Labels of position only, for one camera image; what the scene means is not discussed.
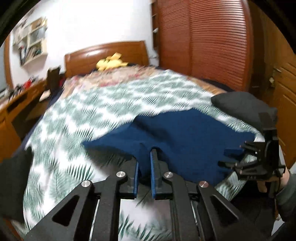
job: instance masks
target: person's wrist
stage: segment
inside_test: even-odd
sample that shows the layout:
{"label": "person's wrist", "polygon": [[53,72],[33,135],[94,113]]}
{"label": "person's wrist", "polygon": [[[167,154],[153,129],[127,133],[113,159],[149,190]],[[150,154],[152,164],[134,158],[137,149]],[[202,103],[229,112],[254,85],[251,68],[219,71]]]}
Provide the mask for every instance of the person's wrist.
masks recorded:
{"label": "person's wrist", "polygon": [[288,169],[286,169],[285,173],[283,173],[283,176],[281,177],[280,190],[282,190],[287,185],[289,178],[290,178],[290,172]]}

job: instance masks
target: wooden desk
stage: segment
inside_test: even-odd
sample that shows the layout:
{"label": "wooden desk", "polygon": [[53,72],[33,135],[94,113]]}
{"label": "wooden desk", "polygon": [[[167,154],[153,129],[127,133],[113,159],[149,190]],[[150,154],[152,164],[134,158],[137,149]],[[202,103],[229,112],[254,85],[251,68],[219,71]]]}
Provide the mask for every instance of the wooden desk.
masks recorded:
{"label": "wooden desk", "polygon": [[12,121],[24,110],[33,100],[40,97],[46,87],[46,81],[41,80],[24,90],[6,105],[0,108],[0,162],[9,158],[20,146],[21,140],[18,136]]}

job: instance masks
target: human hand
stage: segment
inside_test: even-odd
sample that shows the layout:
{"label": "human hand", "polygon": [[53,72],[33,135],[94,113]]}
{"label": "human hand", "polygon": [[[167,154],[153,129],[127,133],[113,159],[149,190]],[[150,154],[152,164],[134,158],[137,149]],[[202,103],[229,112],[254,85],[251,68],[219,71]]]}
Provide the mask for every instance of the human hand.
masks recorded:
{"label": "human hand", "polygon": [[[279,190],[282,190],[288,183],[290,178],[290,172],[288,171],[288,169],[286,169],[285,173],[283,173],[283,176],[281,177],[281,184],[279,187]],[[266,182],[273,182],[273,181],[279,181],[278,177],[271,177],[270,179],[268,179],[267,181],[257,181],[257,187],[259,192],[263,192],[266,193],[267,192],[267,187],[265,186]]]}

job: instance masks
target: slatted panel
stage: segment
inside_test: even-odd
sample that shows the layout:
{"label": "slatted panel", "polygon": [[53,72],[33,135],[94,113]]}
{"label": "slatted panel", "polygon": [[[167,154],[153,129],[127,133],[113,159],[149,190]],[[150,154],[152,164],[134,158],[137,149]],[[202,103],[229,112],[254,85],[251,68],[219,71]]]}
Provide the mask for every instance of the slatted panel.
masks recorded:
{"label": "slatted panel", "polygon": [[189,1],[192,76],[244,90],[247,26],[240,0]]}
{"label": "slatted panel", "polygon": [[160,66],[190,74],[189,0],[159,0]]}

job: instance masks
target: gray sleeve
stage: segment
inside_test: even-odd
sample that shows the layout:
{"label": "gray sleeve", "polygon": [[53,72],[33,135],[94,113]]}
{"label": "gray sleeve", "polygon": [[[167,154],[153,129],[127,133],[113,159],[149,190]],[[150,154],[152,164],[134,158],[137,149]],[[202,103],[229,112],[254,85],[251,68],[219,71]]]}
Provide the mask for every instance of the gray sleeve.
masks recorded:
{"label": "gray sleeve", "polygon": [[290,173],[287,185],[276,195],[279,214],[287,221],[296,207],[296,174]]}

